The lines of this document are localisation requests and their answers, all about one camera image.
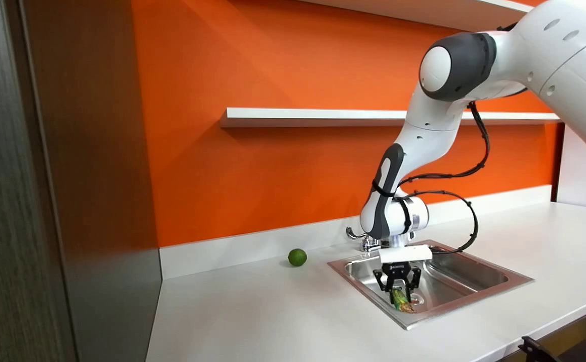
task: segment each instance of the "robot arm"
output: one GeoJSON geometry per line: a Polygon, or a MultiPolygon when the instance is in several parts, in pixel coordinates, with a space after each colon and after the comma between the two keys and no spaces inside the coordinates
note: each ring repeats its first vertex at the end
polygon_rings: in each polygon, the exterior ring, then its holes
{"type": "Polygon", "coordinates": [[[403,248],[425,228],[425,203],[401,181],[451,150],[471,102],[524,89],[586,142],[586,2],[545,2],[510,32],[464,32],[428,48],[405,127],[385,152],[363,208],[364,233],[403,248]]]}

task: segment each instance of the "wall shelf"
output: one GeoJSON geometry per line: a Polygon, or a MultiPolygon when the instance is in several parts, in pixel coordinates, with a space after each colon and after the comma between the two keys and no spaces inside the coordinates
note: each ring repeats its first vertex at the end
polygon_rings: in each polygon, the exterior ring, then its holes
{"type": "MultiPolygon", "coordinates": [[[[538,125],[560,121],[555,113],[479,113],[485,123],[538,125]]],[[[228,108],[224,127],[398,127],[407,112],[356,112],[356,109],[249,109],[228,108]]]]}

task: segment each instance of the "stainless steel sink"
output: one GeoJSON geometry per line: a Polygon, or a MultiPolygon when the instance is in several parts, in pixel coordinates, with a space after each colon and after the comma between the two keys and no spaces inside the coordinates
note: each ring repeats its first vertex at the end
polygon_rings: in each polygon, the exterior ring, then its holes
{"type": "Polygon", "coordinates": [[[391,304],[389,293],[381,290],[374,277],[374,272],[381,269],[378,257],[333,259],[328,261],[328,265],[405,331],[433,317],[532,283],[532,277],[476,259],[469,254],[454,254],[442,243],[425,243],[430,245],[433,259],[411,264],[420,269],[418,289],[411,294],[411,313],[397,311],[391,304]]]}

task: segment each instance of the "black cable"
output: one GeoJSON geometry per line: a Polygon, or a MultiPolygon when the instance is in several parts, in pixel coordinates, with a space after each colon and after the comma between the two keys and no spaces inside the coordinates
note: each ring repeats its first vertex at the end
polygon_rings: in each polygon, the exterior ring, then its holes
{"type": "Polygon", "coordinates": [[[469,245],[472,245],[472,241],[476,240],[476,232],[479,232],[479,221],[476,221],[476,216],[474,216],[474,210],[471,205],[471,201],[466,201],[464,197],[456,196],[456,194],[451,194],[451,191],[444,191],[444,189],[426,189],[426,191],[415,191],[415,194],[408,194],[405,197],[418,197],[418,196],[448,196],[448,197],[454,197],[458,201],[463,201],[466,205],[466,210],[471,212],[471,218],[472,218],[472,232],[469,233],[469,240],[458,245],[454,250],[454,254],[460,254],[464,252],[469,245]]]}
{"type": "Polygon", "coordinates": [[[405,184],[412,184],[416,180],[456,180],[456,178],[469,178],[469,175],[472,175],[472,173],[476,173],[479,169],[485,168],[485,164],[488,160],[488,152],[491,152],[488,131],[487,131],[485,123],[481,121],[474,104],[469,104],[469,112],[472,116],[472,121],[476,125],[476,131],[479,131],[479,136],[481,136],[481,140],[485,144],[485,156],[481,157],[481,161],[474,164],[474,168],[471,168],[466,172],[460,172],[460,173],[420,173],[420,175],[412,175],[412,178],[403,180],[397,188],[401,188],[405,184]]]}

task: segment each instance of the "white countertop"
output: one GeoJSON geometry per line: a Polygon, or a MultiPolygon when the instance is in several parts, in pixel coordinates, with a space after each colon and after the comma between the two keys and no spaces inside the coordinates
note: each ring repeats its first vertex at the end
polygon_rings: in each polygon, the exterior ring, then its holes
{"type": "MultiPolygon", "coordinates": [[[[458,221],[423,237],[456,245],[458,221]]],[[[403,331],[326,261],[348,248],[308,252],[164,281],[146,362],[496,360],[521,336],[541,338],[586,317],[586,208],[539,203],[479,214],[466,250],[533,283],[403,331]]]]}

